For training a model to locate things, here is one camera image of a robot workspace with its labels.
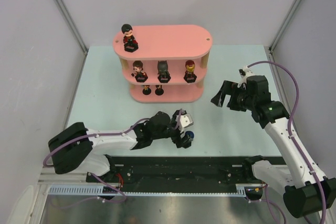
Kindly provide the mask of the brown-haired archer figurine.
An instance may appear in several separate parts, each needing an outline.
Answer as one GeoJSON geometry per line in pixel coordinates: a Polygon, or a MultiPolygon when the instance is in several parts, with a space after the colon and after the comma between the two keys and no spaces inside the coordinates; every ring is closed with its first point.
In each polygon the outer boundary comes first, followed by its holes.
{"type": "Polygon", "coordinates": [[[137,82],[144,83],[148,79],[148,75],[143,70],[143,62],[140,60],[136,60],[132,64],[133,72],[131,76],[135,78],[137,82]]]}

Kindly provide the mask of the blue shield hero figurine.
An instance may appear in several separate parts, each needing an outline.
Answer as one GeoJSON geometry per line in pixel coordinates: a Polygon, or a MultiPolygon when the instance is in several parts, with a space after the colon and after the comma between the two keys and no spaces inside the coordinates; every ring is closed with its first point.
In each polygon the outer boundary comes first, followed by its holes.
{"type": "Polygon", "coordinates": [[[182,137],[182,147],[189,148],[192,145],[192,141],[194,140],[194,133],[192,131],[186,131],[184,136],[182,137]]]}

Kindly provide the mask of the red gold armor figurine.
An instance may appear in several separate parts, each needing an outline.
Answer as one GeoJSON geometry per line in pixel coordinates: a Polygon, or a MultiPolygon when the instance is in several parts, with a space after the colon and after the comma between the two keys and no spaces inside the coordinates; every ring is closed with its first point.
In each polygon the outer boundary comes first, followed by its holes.
{"type": "Polygon", "coordinates": [[[195,62],[193,60],[187,60],[185,62],[185,75],[184,80],[187,83],[194,83],[197,79],[196,74],[194,73],[195,70],[195,62]]]}

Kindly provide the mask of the grey masked bat figurine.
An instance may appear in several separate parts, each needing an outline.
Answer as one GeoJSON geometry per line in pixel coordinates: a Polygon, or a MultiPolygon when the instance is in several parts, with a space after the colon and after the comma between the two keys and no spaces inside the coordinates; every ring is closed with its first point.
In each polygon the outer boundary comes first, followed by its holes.
{"type": "Polygon", "coordinates": [[[158,71],[158,80],[161,83],[168,83],[171,79],[170,73],[168,71],[167,61],[158,61],[157,63],[157,71],[158,71]]]}

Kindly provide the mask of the dark-haired red-suit figurine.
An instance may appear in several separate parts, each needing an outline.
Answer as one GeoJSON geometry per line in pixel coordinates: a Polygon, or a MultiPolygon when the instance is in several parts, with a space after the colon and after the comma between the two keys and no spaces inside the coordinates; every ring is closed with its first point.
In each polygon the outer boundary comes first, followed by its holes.
{"type": "Polygon", "coordinates": [[[133,35],[133,28],[130,24],[123,24],[121,27],[123,33],[123,44],[126,52],[135,52],[139,48],[139,44],[133,35]]]}

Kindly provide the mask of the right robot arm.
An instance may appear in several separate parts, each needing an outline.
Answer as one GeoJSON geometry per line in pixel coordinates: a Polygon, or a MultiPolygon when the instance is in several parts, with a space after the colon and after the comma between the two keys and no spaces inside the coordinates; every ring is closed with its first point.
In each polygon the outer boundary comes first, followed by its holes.
{"type": "Polygon", "coordinates": [[[225,80],[212,104],[234,111],[251,112],[254,121],[271,137],[289,173],[275,168],[261,156],[247,160],[247,174],[264,181],[282,195],[287,210],[295,218],[329,209],[335,201],[335,178],[328,178],[311,158],[294,129],[288,129],[290,115],[280,101],[273,101],[265,76],[244,77],[240,83],[225,80]]]}

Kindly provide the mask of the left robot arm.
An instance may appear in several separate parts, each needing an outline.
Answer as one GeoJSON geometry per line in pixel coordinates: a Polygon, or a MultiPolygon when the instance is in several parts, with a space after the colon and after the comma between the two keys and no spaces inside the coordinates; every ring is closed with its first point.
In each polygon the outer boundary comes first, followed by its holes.
{"type": "Polygon", "coordinates": [[[168,138],[177,148],[189,148],[194,133],[188,127],[193,124],[192,116],[183,109],[172,116],[159,111],[122,131],[93,130],[76,122],[49,140],[43,166],[54,168],[56,174],[78,171],[102,176],[112,170],[113,150],[140,150],[168,138]]]}

